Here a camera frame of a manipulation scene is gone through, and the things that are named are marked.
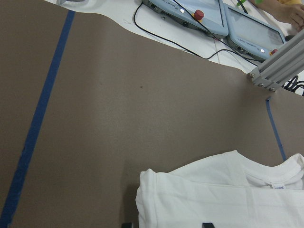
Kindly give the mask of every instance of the white t-shirt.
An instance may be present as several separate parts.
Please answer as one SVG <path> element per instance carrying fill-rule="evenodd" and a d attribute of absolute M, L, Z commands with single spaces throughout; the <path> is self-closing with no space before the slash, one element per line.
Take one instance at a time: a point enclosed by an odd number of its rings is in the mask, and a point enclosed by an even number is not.
<path fill-rule="evenodd" d="M 304 228 L 304 158 L 267 167 L 237 151 L 142 172 L 140 228 Z"/>

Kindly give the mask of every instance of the yellow clothing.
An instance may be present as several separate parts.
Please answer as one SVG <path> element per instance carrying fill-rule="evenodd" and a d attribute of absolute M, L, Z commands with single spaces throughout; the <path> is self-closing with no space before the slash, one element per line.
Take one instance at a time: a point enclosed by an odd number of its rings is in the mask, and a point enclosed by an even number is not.
<path fill-rule="evenodd" d="M 282 4 L 301 4 L 301 0 L 278 0 L 278 2 L 282 3 Z"/>

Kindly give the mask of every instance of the red knob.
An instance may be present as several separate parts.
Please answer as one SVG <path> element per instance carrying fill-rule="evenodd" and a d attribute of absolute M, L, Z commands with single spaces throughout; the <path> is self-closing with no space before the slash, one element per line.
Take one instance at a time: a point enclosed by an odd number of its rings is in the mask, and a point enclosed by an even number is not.
<path fill-rule="evenodd" d="M 272 56 L 275 52 L 277 52 L 277 49 L 274 49 L 272 52 L 270 52 L 270 55 Z"/>
<path fill-rule="evenodd" d="M 200 11 L 199 9 L 197 9 L 194 13 L 194 18 L 196 20 L 202 20 L 204 16 L 205 16 L 204 13 L 202 11 Z"/>

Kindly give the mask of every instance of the blue tape strip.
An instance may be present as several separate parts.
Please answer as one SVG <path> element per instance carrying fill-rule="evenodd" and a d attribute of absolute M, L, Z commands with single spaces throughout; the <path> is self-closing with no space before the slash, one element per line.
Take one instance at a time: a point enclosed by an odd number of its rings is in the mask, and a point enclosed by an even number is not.
<path fill-rule="evenodd" d="M 50 65 L 45 84 L 43 86 L 33 119 L 28 131 L 25 145 L 18 162 L 17 170 L 10 185 L 3 211 L 0 218 L 0 228 L 8 228 L 12 222 L 13 216 L 17 209 L 17 205 L 22 192 L 24 180 L 28 171 L 29 163 L 36 146 L 39 131 L 42 125 L 43 117 L 47 109 L 48 100 L 50 98 L 52 88 L 59 69 L 60 61 L 65 49 L 68 34 L 70 32 L 75 12 L 69 10 L 66 21 L 62 28 L 62 32 Z"/>
<path fill-rule="evenodd" d="M 285 155 L 285 152 L 284 152 L 284 149 L 283 149 L 283 145 L 281 143 L 279 133 L 277 132 L 275 121 L 274 121 L 274 118 L 273 118 L 272 113 L 271 113 L 270 99 L 271 99 L 271 97 L 266 99 L 266 108 L 267 108 L 268 116 L 269 116 L 269 119 L 270 119 L 270 122 L 271 122 L 271 125 L 272 125 L 272 129 L 274 130 L 274 133 L 275 133 L 275 136 L 276 136 L 275 137 L 276 142 L 277 142 L 277 145 L 279 146 L 282 158 L 283 158 L 284 161 L 286 161 L 286 155 Z"/>

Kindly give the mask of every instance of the shirt tag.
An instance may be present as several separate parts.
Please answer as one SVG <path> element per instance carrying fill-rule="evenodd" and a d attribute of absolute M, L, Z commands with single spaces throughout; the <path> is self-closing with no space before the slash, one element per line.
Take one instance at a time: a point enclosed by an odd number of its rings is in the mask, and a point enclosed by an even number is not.
<path fill-rule="evenodd" d="M 284 184 L 273 184 L 271 183 L 273 189 L 286 189 Z"/>

